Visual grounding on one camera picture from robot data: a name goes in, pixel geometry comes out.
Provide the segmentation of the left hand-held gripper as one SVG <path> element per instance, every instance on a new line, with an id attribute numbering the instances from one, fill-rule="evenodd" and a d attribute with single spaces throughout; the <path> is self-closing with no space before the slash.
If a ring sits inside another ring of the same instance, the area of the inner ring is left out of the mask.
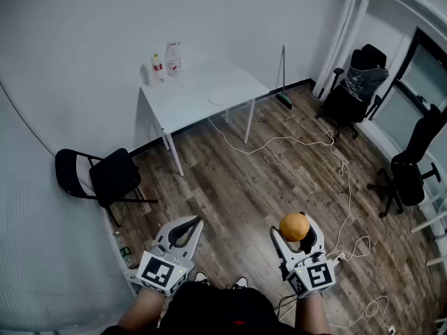
<path id="1" fill-rule="evenodd" d="M 191 261 L 203 229 L 199 216 L 183 216 L 161 227 L 140 261 L 136 278 L 143 286 L 173 296 L 194 267 Z"/>

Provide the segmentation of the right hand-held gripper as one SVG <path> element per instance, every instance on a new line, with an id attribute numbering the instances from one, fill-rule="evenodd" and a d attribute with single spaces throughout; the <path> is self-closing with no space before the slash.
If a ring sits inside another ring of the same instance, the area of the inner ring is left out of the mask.
<path id="1" fill-rule="evenodd" d="M 282 259 L 279 268 L 283 280 L 289 283 L 297 297 L 323 292 L 335 284 L 336 262 L 325 256 L 324 235 L 318 224 L 311 216 L 305 216 L 309 221 L 309 231 L 302 239 L 302 249 L 297 251 L 290 247 L 278 228 L 270 228 L 274 248 Z"/>

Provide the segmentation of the white plate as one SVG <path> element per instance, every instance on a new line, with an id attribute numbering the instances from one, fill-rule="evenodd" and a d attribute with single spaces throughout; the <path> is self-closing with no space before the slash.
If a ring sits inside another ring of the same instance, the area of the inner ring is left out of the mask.
<path id="1" fill-rule="evenodd" d="M 213 88 L 208 91 L 207 100 L 215 106 L 237 105 L 242 100 L 242 94 L 232 86 Z"/>

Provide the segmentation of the person's left forearm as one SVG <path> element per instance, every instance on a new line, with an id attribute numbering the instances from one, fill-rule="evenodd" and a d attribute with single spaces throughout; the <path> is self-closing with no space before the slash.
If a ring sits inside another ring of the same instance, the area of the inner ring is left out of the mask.
<path id="1" fill-rule="evenodd" d="M 157 328 L 165 296 L 150 288 L 142 288 L 117 325 L 127 332 L 143 334 Z"/>

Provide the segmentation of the person's right forearm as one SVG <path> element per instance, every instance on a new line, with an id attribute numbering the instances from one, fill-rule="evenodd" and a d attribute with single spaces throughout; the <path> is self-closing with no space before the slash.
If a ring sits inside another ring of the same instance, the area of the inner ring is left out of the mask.
<path id="1" fill-rule="evenodd" d="M 299 334 L 331 335 L 323 308 L 321 293 L 298 299 L 295 307 L 295 329 Z"/>

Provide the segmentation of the bottles on floor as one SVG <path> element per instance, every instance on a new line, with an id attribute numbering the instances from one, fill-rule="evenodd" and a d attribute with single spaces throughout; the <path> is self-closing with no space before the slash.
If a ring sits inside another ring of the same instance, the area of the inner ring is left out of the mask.
<path id="1" fill-rule="evenodd" d="M 115 241 L 117 243 L 119 253 L 123 258 L 128 269 L 134 269 L 136 266 L 133 254 L 128 247 L 128 242 L 120 231 L 115 231 Z"/>

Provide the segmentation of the person's black clothing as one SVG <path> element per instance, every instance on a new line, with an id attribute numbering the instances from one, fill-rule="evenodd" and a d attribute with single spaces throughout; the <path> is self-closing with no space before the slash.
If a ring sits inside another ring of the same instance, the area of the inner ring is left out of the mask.
<path id="1" fill-rule="evenodd" d="M 250 288 L 233 290 L 183 283 L 165 303 L 156 329 L 133 334 L 117 324 L 101 335 L 310 335 L 282 323 L 268 298 Z"/>

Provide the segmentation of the black folding chair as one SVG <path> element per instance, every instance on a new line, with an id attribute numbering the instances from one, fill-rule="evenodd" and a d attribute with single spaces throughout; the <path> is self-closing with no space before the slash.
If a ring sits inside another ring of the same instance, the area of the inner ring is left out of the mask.
<path id="1" fill-rule="evenodd" d="M 94 189 L 88 195 L 78 179 L 77 157 L 89 161 L 89 176 Z M 105 158 L 84 154 L 72 149 L 61 149 L 55 156 L 55 172 L 58 184 L 75 198 L 96 200 L 104 208 L 116 227 L 121 225 L 110 209 L 115 202 L 157 203 L 156 198 L 144 199 L 139 189 L 141 176 L 138 167 L 124 148 L 120 148 Z"/>

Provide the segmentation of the white table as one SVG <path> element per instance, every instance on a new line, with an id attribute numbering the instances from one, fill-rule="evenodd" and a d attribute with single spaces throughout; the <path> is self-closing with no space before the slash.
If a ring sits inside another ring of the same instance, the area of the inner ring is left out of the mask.
<path id="1" fill-rule="evenodd" d="M 210 89 L 229 86 L 240 90 L 242 100 L 239 104 L 222 107 L 208 102 Z M 142 86 L 142 92 L 154 115 L 155 127 L 167 150 L 172 151 L 179 174 L 183 176 L 172 134 L 215 114 L 227 114 L 229 109 L 249 103 L 244 135 L 244 143 L 247 143 L 256 99 L 268 95 L 269 89 L 234 63 L 211 60 L 189 66 L 177 77 L 169 77 L 162 83 Z"/>

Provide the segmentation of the green-headed broom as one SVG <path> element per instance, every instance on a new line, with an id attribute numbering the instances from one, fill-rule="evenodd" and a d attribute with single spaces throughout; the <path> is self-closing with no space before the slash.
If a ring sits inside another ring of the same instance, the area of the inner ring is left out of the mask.
<path id="1" fill-rule="evenodd" d="M 292 109 L 293 104 L 290 98 L 286 95 L 285 91 L 285 59 L 286 59 L 286 48 L 285 45 L 281 49 L 281 71 L 282 71 L 282 88 L 276 95 L 278 101 L 280 101 L 288 109 Z"/>

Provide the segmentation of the plastic-wrapped black office chair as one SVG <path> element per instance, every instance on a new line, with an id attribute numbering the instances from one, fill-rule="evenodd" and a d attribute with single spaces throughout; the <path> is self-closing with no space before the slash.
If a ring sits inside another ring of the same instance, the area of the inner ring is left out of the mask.
<path id="1" fill-rule="evenodd" d="M 335 78 L 330 93 L 323 102 L 316 118 L 325 117 L 334 121 L 338 140 L 342 128 L 350 128 L 357 138 L 356 123 L 367 116 L 376 90 L 388 78 L 387 56 L 371 44 L 353 51 L 349 67 L 334 69 Z"/>

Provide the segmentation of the yellow-capped red-label bottle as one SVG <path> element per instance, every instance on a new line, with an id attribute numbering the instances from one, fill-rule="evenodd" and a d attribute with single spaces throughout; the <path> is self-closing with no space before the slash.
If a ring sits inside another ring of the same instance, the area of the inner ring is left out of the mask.
<path id="1" fill-rule="evenodd" d="M 159 83 L 164 82 L 163 65 L 161 63 L 158 54 L 153 54 L 151 61 L 152 61 L 153 76 L 156 82 Z"/>

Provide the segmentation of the large clear plastic bottle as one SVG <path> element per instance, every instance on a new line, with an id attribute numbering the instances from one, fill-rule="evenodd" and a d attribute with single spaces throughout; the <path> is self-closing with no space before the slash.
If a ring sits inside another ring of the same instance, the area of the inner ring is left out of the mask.
<path id="1" fill-rule="evenodd" d="M 170 42 L 166 46 L 166 71 L 171 77 L 177 77 L 182 67 L 180 42 Z"/>

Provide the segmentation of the black-framed window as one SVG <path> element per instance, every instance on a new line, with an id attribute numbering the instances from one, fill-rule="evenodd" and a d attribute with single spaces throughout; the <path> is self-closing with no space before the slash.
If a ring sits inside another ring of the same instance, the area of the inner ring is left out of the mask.
<path id="1" fill-rule="evenodd" d="M 431 105 L 447 110 L 447 52 L 417 28 L 402 64 L 369 118 L 390 155 L 403 150 Z"/>

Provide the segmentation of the white wall pipes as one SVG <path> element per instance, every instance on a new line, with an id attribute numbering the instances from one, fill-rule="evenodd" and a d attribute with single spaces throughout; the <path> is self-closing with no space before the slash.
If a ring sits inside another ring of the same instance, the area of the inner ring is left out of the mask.
<path id="1" fill-rule="evenodd" d="M 368 5 L 369 0 L 345 0 L 329 53 L 312 91 L 313 96 L 320 101 L 327 98 L 330 85 L 335 81 L 332 70 L 343 67 L 347 61 Z"/>

